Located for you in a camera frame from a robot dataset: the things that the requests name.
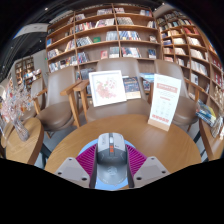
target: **book display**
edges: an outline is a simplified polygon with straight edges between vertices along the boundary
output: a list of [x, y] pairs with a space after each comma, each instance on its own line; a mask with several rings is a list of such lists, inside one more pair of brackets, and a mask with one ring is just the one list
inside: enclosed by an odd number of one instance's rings
[[17, 78], [17, 84], [20, 85], [23, 82], [24, 75], [34, 71], [33, 58], [22, 59], [15, 64], [15, 73]]
[[102, 4], [77, 10], [73, 18], [48, 27], [51, 73], [66, 66], [76, 71], [96, 68], [99, 60], [117, 57], [135, 57], [141, 72], [153, 72], [153, 60], [162, 59], [161, 38], [149, 7]]
[[[222, 66], [208, 38], [187, 16], [176, 10], [164, 12], [156, 20], [163, 21], [159, 24], [163, 59], [180, 65], [185, 79], [203, 89], [199, 94], [201, 102], [212, 107], [218, 115], [215, 87], [222, 86]], [[186, 85], [189, 96], [193, 96], [195, 87]]]

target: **table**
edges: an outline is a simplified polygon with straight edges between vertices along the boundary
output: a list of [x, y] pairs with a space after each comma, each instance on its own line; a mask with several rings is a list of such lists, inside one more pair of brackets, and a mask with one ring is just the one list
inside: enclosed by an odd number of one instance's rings
[[23, 125], [30, 137], [23, 142], [14, 129], [7, 142], [6, 159], [34, 165], [43, 144], [44, 128], [37, 118], [30, 118]]
[[220, 159], [224, 149], [224, 140], [220, 140], [219, 135], [214, 138], [211, 133], [211, 127], [202, 119], [199, 119], [199, 128], [208, 160]]
[[145, 115], [128, 114], [87, 123], [56, 146], [45, 170], [55, 173], [67, 157], [77, 157], [87, 143], [107, 132], [122, 134], [147, 157], [157, 157], [170, 173], [201, 163], [199, 150], [188, 134], [173, 124], [168, 132], [163, 131], [147, 124], [148, 119]]
[[4, 136], [3, 135], [1, 136], [1, 145], [3, 148], [6, 147], [8, 138], [13, 130], [14, 130], [14, 125], [11, 122], [7, 123], [3, 130]]

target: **white sign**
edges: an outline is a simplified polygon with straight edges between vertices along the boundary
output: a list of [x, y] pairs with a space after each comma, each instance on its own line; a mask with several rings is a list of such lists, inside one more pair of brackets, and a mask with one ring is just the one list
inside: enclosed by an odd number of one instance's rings
[[94, 107], [127, 101], [120, 70], [90, 72]]
[[180, 95], [181, 80], [155, 74], [153, 100], [148, 124], [169, 130]]

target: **cushion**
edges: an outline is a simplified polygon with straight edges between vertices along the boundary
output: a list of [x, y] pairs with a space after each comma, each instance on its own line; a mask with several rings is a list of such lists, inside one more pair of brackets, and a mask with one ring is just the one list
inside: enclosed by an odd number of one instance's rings
[[179, 125], [190, 125], [198, 121], [195, 115], [197, 103], [183, 96], [179, 96], [177, 108], [173, 117], [173, 122]]
[[87, 110], [88, 122], [121, 114], [143, 114], [149, 116], [150, 105], [143, 99], [131, 99], [125, 102], [113, 103], [105, 106], [94, 107], [89, 105]]
[[54, 131], [62, 127], [71, 117], [72, 111], [69, 102], [53, 104], [36, 116], [41, 121], [45, 131]]

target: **armchair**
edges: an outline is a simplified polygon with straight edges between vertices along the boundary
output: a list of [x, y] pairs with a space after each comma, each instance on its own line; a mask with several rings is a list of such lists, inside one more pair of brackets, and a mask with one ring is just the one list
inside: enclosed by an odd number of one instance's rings
[[37, 98], [34, 105], [37, 118], [41, 121], [44, 130], [55, 132], [67, 128], [70, 125], [80, 127], [78, 93], [73, 88], [81, 83], [76, 82], [74, 67], [55, 71], [49, 75], [48, 88], [42, 90], [37, 96], [47, 92], [46, 107], [41, 110]]
[[[155, 59], [155, 72], [162, 75], [167, 75], [176, 79], [181, 80], [181, 89], [179, 101], [177, 103], [177, 108], [173, 117], [173, 122], [175, 125], [189, 125], [188, 131], [192, 124], [198, 121], [198, 117], [195, 115], [197, 109], [197, 101], [199, 99], [199, 92], [204, 92], [204, 89], [197, 86], [196, 84], [190, 82], [184, 78], [182, 69], [179, 65], [173, 62], [163, 61], [160, 59]], [[188, 95], [186, 83], [195, 87], [195, 101], [192, 101]], [[153, 97], [153, 84], [150, 88], [151, 101]]]
[[139, 76], [138, 61], [135, 58], [108, 58], [100, 60], [97, 63], [96, 71], [121, 70], [122, 76], [138, 78], [141, 98], [131, 99], [125, 102], [94, 107], [88, 105], [86, 98], [86, 86], [89, 80], [84, 80], [80, 85], [74, 88], [74, 91], [80, 91], [83, 110], [87, 122], [91, 122], [100, 118], [110, 117], [121, 114], [143, 114], [149, 116], [150, 105], [147, 102], [147, 97], [143, 88], [141, 77]]

